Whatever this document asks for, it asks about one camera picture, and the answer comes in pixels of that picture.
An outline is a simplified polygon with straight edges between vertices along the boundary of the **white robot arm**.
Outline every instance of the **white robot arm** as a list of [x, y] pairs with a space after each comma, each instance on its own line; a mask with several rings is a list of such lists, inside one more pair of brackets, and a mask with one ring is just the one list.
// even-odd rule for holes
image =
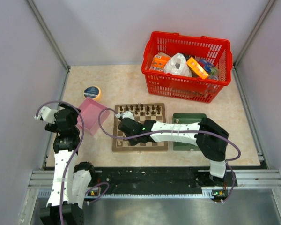
[[[209, 131], [228, 138], [229, 134], [209, 118], [203, 118], [200, 123], [193, 124], [167, 124], [155, 120], [146, 120], [140, 124], [134, 120], [131, 112], [126, 111], [117, 116], [121, 123], [118, 129], [127, 137], [151, 132], [152, 134], [134, 139], [129, 143], [134, 146], [139, 142], [182, 142], [196, 145], [210, 161], [210, 174], [223, 178], [226, 172], [226, 147], [227, 143], [219, 138], [208, 134], [201, 134], [199, 131]], [[198, 131], [198, 133], [187, 133], [187, 131]]]
[[[83, 200], [92, 180], [91, 174], [95, 172], [95, 169], [88, 162], [75, 165], [78, 152], [74, 154], [74, 150], [80, 141], [79, 130], [75, 126], [78, 113], [65, 104], [60, 104], [60, 106], [64, 109], [53, 110], [44, 106], [35, 116], [36, 120], [44, 120], [48, 123], [45, 130], [57, 134], [53, 143], [55, 168], [52, 190], [46, 208], [40, 210], [40, 218], [43, 224], [60, 224], [60, 218], [57, 215], [59, 215], [62, 195], [62, 214], [66, 224], [80, 225], [84, 223]], [[68, 169], [63, 179], [67, 164]], [[64, 182], [63, 190], [61, 190], [62, 181]]]

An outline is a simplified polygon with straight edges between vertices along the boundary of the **wooden chessboard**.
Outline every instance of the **wooden chessboard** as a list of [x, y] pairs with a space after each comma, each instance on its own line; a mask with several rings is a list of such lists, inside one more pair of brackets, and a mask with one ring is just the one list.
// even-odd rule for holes
[[[115, 110], [117, 112], [123, 113], [125, 111], [130, 111], [134, 115], [135, 121], [139, 123], [144, 123], [145, 120], [156, 120], [165, 123], [165, 108], [164, 103], [153, 103], [153, 104], [124, 104], [116, 105]], [[116, 117], [113, 123], [113, 135], [118, 137], [125, 137], [125, 134], [118, 130], [118, 125], [120, 120]], [[147, 142], [138, 143], [135, 146], [131, 146], [128, 140], [113, 139], [112, 141], [112, 151], [113, 152], [154, 152], [154, 151], [167, 151], [168, 142]]]

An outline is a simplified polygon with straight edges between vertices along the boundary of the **pink translucent box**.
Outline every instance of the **pink translucent box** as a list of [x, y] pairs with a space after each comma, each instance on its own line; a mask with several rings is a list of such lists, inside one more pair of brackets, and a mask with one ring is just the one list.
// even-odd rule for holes
[[[81, 109], [80, 113], [84, 122], [84, 128], [86, 131], [90, 132], [91, 135], [94, 135], [99, 129], [98, 116], [99, 113], [105, 108], [106, 107], [104, 105], [96, 102], [95, 100], [92, 100], [89, 97], [86, 97], [86, 99], [79, 106], [79, 109]], [[110, 112], [108, 110], [102, 113], [101, 123], [103, 123], [107, 119], [109, 114]], [[80, 117], [78, 117], [77, 125], [80, 129], [82, 129]]]

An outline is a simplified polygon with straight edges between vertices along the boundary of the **red basket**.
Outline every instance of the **red basket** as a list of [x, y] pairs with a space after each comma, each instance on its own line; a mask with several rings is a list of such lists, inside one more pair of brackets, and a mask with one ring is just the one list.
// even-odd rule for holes
[[[173, 56], [176, 53], [195, 55], [214, 64], [219, 80], [185, 77], [151, 71], [157, 53]], [[232, 53], [230, 42], [209, 37], [182, 36], [178, 33], [153, 32], [147, 43], [141, 71], [145, 75], [148, 92], [199, 102], [211, 102], [220, 90], [231, 81]]]

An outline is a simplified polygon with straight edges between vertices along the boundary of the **marble tabletop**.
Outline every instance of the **marble tabletop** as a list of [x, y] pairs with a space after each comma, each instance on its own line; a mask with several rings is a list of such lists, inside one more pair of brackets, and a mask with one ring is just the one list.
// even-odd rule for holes
[[[63, 101], [78, 107], [83, 101], [83, 91], [98, 86], [102, 91], [100, 103], [114, 108], [116, 104], [165, 103], [167, 123], [174, 113], [205, 113], [229, 133], [229, 139], [241, 150], [241, 157], [230, 165], [260, 165], [243, 104], [232, 77], [211, 103], [201, 103], [148, 93], [140, 65], [76, 66], [71, 67]], [[103, 127], [112, 134], [112, 113]], [[226, 158], [237, 155], [227, 146]], [[173, 151], [169, 143], [167, 152], [112, 152], [112, 139], [98, 130], [94, 136], [85, 133], [79, 148], [77, 163], [89, 161], [96, 166], [207, 166], [209, 160], [200, 151]], [[49, 151], [47, 167], [54, 166], [53, 148]]]

